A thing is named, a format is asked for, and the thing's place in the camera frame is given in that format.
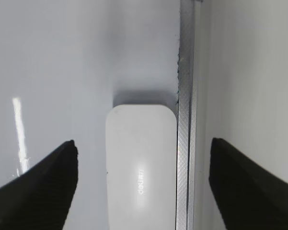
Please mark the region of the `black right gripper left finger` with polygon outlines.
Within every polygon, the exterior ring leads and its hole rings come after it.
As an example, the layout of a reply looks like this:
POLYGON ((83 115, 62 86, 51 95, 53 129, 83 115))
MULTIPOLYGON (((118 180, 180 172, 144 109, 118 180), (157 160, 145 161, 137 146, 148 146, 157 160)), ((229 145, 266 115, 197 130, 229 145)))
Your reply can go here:
POLYGON ((0 230, 61 230, 78 183, 78 150, 66 141, 0 188, 0 230))

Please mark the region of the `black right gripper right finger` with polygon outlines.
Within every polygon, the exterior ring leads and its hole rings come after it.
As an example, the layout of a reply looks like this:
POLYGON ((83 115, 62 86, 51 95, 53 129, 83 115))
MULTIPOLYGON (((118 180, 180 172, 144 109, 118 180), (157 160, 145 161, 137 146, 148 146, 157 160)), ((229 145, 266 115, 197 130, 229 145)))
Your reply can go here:
POLYGON ((213 138, 209 184, 228 230, 288 230, 288 183, 213 138))

